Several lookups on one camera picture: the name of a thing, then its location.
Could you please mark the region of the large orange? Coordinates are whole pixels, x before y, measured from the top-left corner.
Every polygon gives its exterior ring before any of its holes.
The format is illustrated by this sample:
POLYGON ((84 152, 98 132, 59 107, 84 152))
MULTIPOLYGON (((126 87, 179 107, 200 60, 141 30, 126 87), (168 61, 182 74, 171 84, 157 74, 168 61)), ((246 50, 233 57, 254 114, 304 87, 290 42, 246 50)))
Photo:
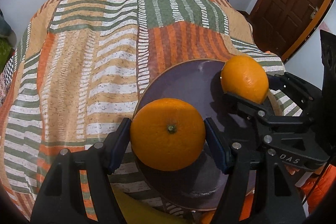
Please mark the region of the large orange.
POLYGON ((239 55, 230 58, 221 70, 220 82, 224 92, 230 92, 256 104, 262 104, 269 91, 263 67, 252 57, 239 55))
POLYGON ((150 168, 176 171, 195 162, 203 151, 206 130, 191 104, 162 98, 143 106, 130 127, 131 148, 150 168))

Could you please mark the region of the purple ceramic plate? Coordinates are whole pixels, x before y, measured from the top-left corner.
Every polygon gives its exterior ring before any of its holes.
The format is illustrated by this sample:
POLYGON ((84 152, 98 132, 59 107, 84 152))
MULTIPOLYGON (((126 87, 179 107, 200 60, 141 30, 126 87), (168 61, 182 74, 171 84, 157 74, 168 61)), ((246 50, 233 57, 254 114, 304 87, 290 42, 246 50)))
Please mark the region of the purple ceramic plate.
POLYGON ((145 180, 170 204, 216 209, 227 175, 216 166, 205 119, 231 137, 248 136, 248 123, 230 114, 223 87, 270 107, 268 80, 249 56, 227 62, 184 61, 160 74, 140 99, 130 127, 131 148, 145 180))

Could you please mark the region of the wooden door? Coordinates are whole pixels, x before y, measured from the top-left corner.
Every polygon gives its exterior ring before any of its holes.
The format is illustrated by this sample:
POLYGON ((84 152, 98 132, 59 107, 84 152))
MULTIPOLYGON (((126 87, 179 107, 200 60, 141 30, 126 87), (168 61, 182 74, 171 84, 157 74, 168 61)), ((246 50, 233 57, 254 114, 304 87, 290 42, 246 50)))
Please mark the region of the wooden door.
POLYGON ((263 51, 286 60, 309 38, 333 0, 258 0, 250 19, 263 51))

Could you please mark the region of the striped patchwork bed cover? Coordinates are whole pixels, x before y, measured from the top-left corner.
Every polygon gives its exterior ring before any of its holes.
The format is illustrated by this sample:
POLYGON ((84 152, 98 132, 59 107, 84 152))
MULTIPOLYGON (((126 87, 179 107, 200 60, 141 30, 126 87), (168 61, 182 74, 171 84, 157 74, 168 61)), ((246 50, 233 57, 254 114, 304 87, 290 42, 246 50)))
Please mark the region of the striped patchwork bed cover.
MULTIPOLYGON (((15 50, 1 106, 1 223, 31 223, 43 181, 61 149, 88 150, 132 122, 149 85, 164 71, 197 59, 252 57, 283 75, 280 57, 256 46, 252 26, 226 0, 49 0, 32 17, 15 50)), ((271 115, 299 116, 282 91, 269 88, 271 115)), ((303 223, 335 223, 335 162, 315 171, 285 164, 299 193, 303 223)), ((215 210, 170 204, 141 172, 129 141, 111 187, 190 223, 211 223, 215 210)), ((80 171, 87 216, 96 220, 87 174, 80 171)), ((241 219, 249 217, 251 171, 241 219)))

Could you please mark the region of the checkered quilt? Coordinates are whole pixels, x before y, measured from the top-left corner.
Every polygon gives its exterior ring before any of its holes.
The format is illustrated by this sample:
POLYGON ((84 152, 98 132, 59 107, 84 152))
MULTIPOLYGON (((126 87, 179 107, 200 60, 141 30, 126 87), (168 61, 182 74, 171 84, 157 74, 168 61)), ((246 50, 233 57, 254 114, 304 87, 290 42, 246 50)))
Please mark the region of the checkered quilt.
POLYGON ((3 72, 1 73, 1 94, 0 94, 0 106, 3 105, 9 92, 11 81, 14 73, 14 57, 11 56, 6 63, 3 72))

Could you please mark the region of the green cardboard box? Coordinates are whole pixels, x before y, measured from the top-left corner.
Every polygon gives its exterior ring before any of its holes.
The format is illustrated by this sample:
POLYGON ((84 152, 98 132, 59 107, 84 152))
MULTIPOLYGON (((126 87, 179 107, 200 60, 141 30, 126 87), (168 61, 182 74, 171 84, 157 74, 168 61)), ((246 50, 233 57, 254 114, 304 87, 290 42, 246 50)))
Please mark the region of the green cardboard box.
POLYGON ((12 53, 13 48, 8 40, 6 38, 0 38, 0 73, 3 72, 12 53))

